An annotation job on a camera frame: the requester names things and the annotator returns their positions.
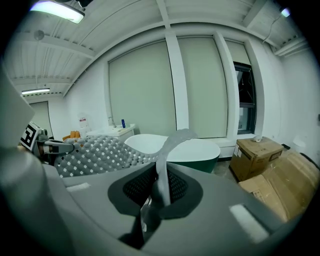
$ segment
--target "roller shade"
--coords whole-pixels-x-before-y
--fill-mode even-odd
[[[199,138],[227,134],[227,87],[221,58],[213,38],[178,39],[189,110],[189,128]]]
[[[32,107],[34,110],[34,116],[31,121],[37,126],[40,126],[42,129],[46,129],[48,132],[48,137],[52,137],[53,135],[50,125],[48,102],[33,103],[30,104],[30,107]]]
[[[225,41],[234,62],[251,65],[245,46],[242,43]]]
[[[117,125],[135,133],[169,136],[176,130],[174,89],[166,42],[154,43],[109,63],[110,100]]]

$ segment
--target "ceiling light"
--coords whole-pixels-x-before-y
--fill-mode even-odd
[[[288,17],[290,15],[290,11],[288,8],[284,8],[282,11],[281,11],[281,14],[284,16],[284,17]]]
[[[23,90],[22,94],[36,94],[36,93],[43,93],[43,92],[49,92],[50,88],[45,89],[33,89],[33,90]]]
[[[37,2],[30,11],[44,12],[53,14],[78,24],[85,16],[85,14],[71,6],[59,4],[51,1]]]

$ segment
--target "cardboard box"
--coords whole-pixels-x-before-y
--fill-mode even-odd
[[[271,162],[262,175],[239,182],[284,221],[303,213],[315,194],[320,171],[294,150]]]
[[[234,148],[230,168],[239,181],[261,174],[270,161],[277,159],[284,147],[263,137],[260,142],[252,138],[238,139]]]

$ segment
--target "gray floor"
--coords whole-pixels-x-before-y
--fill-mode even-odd
[[[229,164],[230,161],[217,162],[211,173],[237,183],[233,173],[229,169]]]

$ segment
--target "black window frame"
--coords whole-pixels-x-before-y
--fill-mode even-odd
[[[237,134],[254,134],[256,129],[256,119],[257,119],[257,96],[256,96],[256,85],[254,80],[254,74],[252,72],[252,67],[247,64],[239,63],[239,62],[233,62],[235,71],[239,72],[248,72],[249,73],[249,82],[252,85],[252,92],[253,92],[253,99],[252,103],[248,102],[241,102],[241,99],[239,97],[239,107],[249,109],[249,116],[247,121],[247,128],[246,130],[238,130]]]

